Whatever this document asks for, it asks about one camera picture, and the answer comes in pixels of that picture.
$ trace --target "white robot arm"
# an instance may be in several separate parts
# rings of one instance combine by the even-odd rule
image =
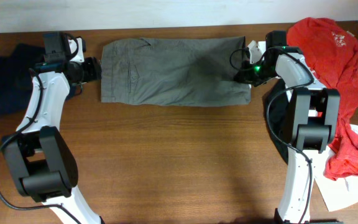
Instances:
[[[300,49],[287,46],[284,31],[267,34],[266,42],[257,44],[252,41],[246,52],[249,59],[243,62],[235,81],[258,86],[273,77],[280,77],[288,90],[282,92],[287,94],[290,102],[283,129],[283,143],[290,143],[288,170],[284,195],[275,212],[275,223],[309,223],[314,181],[311,161],[321,156],[334,138],[339,92],[327,90],[314,77]],[[270,128],[268,114],[266,119]],[[274,133],[272,137],[282,141]]]
[[[20,136],[2,153],[21,195],[51,208],[63,223],[102,224],[103,219],[90,209],[78,188],[76,162],[59,134],[70,85],[101,78],[97,60],[83,56],[83,39],[70,37],[68,40],[67,34],[59,32],[44,35],[45,62],[33,70],[38,74],[32,80],[29,107],[16,130]],[[37,152],[43,152],[45,159],[29,162],[27,157]]]

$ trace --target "wood grain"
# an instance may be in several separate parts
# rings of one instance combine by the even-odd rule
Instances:
[[[86,30],[87,56],[101,58],[104,45],[130,37],[262,40],[293,24]],[[340,22],[358,38],[358,22]],[[42,33],[0,34],[0,56],[16,44],[42,46]],[[130,106],[100,102],[100,82],[65,103],[60,131],[74,154],[80,189],[106,223],[219,223],[269,219],[283,194],[286,164],[265,127],[263,95],[274,82],[252,89],[244,106],[197,108]],[[12,133],[24,112],[0,117],[0,138]],[[352,118],[358,124],[358,110]],[[19,196],[0,159],[0,186],[10,201]],[[313,219],[358,223],[358,203],[328,212],[316,185]],[[0,201],[0,223],[60,223],[50,210],[18,212]]]

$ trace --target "folded gray cargo shorts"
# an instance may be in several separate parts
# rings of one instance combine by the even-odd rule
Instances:
[[[124,39],[103,48],[101,101],[130,105],[227,106],[250,101],[250,86],[233,81],[230,54],[245,37]],[[241,54],[233,64],[241,66]]]

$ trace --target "black cable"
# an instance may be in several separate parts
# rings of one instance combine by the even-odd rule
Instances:
[[[231,61],[231,58],[233,56],[234,53],[236,53],[237,51],[240,51],[240,50],[246,50],[246,49],[237,49],[235,51],[233,51],[233,53],[230,55],[230,58],[229,58],[229,61],[230,61],[230,65],[235,68],[236,70],[238,71],[248,71],[248,70],[252,70],[254,69],[256,66],[259,66],[261,63],[262,63],[262,60],[263,58],[265,57],[266,53],[269,51],[269,50],[278,50],[280,51],[282,54],[288,56],[290,59],[292,59],[293,61],[295,61],[297,64],[299,64],[302,69],[304,69],[306,71],[306,73],[309,75],[310,77],[310,80],[308,83],[305,83],[305,84],[301,84],[301,85],[296,85],[296,86],[292,86],[292,87],[289,87],[289,88],[286,88],[282,91],[279,91],[277,92],[276,94],[273,95],[272,99],[270,100],[270,102],[268,103],[267,105],[267,108],[266,108],[266,120],[267,120],[267,126],[269,128],[269,131],[272,133],[273,137],[278,140],[280,143],[284,144],[285,146],[289,147],[290,149],[294,150],[295,152],[301,154],[306,162],[308,163],[308,167],[309,167],[309,189],[308,189],[308,196],[307,196],[307,199],[306,199],[306,205],[305,205],[305,209],[303,210],[303,213],[302,213],[302,216],[299,220],[299,224],[302,223],[302,220],[303,218],[305,217],[306,215],[306,212],[307,212],[307,208],[309,206],[309,202],[310,202],[310,198],[311,198],[311,189],[312,189],[312,186],[313,186],[313,170],[312,170],[312,167],[311,167],[311,159],[309,159],[309,157],[302,151],[302,150],[299,150],[295,147],[293,147],[291,144],[289,143],[286,143],[284,140],[282,140],[280,137],[278,137],[273,129],[272,129],[272,124],[270,122],[270,118],[269,118],[269,111],[270,111],[270,106],[272,105],[272,102],[278,97],[280,96],[281,94],[284,94],[286,93],[287,91],[290,91],[290,90],[293,90],[295,88],[300,88],[300,87],[305,87],[305,86],[308,86],[310,84],[312,84],[314,82],[314,78],[313,78],[313,75],[311,74],[311,72],[309,71],[308,67],[306,65],[304,65],[303,63],[301,63],[299,61],[299,59],[293,57],[292,55],[290,55],[289,53],[285,52],[281,47],[271,47],[269,49],[267,49],[261,56],[261,58],[259,59],[259,61],[257,61],[256,63],[254,63],[255,66],[251,67],[251,68],[247,68],[247,69],[243,69],[243,68],[236,68],[233,64],[232,64],[232,61]]]
[[[236,66],[233,65],[233,62],[231,60],[231,58],[233,57],[234,53],[236,53],[237,51],[245,51],[247,49],[237,49],[237,50],[234,50],[231,54],[230,54],[230,57],[229,57],[229,62],[230,62],[230,65],[232,68],[236,69],[237,71],[240,71],[240,72],[246,72],[246,71],[249,71],[249,70],[252,70],[254,69],[253,67],[252,68],[237,68]]]
[[[82,94],[82,92],[84,91],[84,86],[82,85],[82,83],[79,84],[80,86],[80,92],[79,93],[75,93],[74,96],[79,96]]]
[[[32,72],[34,74],[34,76],[37,78],[38,82],[39,82],[39,88],[40,88],[40,96],[39,96],[39,100],[37,103],[37,107],[35,109],[34,115],[32,118],[29,118],[29,122],[21,127],[19,130],[17,130],[14,134],[12,134],[11,136],[9,136],[0,146],[0,153],[1,151],[9,144],[11,143],[13,140],[15,140],[25,129],[27,129],[36,119],[39,111],[40,111],[40,107],[42,104],[42,94],[44,92],[44,86],[42,85],[42,81],[39,77],[39,75],[37,73],[34,72],[34,70],[30,69],[30,72]],[[70,218],[72,218],[76,223],[81,224],[80,221],[78,221],[78,219],[76,219],[67,209],[65,209],[63,207],[63,205],[59,205],[59,204],[53,204],[53,205],[39,205],[39,206],[33,206],[33,207],[17,207],[13,204],[11,204],[10,202],[8,202],[5,197],[2,195],[1,191],[0,191],[0,199],[2,200],[2,202],[5,203],[6,206],[8,206],[9,208],[13,208],[15,210],[21,210],[21,211],[28,211],[28,210],[38,210],[38,209],[43,209],[43,208],[59,208],[61,209],[63,212],[65,212]]]

